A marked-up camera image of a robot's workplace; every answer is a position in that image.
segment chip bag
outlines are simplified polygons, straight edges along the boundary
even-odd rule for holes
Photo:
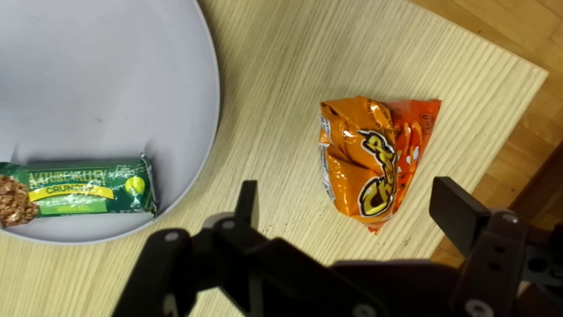
[[[427,145],[439,100],[321,101],[323,184],[335,207],[376,232],[401,205]]]

